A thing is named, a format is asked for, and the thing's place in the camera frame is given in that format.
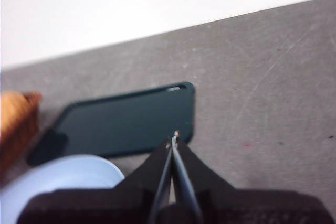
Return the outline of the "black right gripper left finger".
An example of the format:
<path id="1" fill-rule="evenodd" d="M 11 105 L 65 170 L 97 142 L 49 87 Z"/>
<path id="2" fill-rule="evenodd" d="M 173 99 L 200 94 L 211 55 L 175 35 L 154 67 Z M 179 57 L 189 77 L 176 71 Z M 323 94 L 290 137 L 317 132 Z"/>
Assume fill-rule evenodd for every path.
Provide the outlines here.
<path id="1" fill-rule="evenodd" d="M 164 140 L 113 188 L 59 189 L 28 201 L 18 223 L 146 223 L 169 201 L 172 142 Z"/>

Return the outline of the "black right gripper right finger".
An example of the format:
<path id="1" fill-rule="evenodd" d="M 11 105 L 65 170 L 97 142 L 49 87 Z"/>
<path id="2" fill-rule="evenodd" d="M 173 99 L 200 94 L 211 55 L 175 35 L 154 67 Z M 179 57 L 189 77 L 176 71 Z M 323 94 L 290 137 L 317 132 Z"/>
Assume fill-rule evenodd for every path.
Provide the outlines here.
<path id="1" fill-rule="evenodd" d="M 177 202 L 202 223 L 333 223 L 315 196 L 291 190 L 238 189 L 206 166 L 173 134 Z"/>

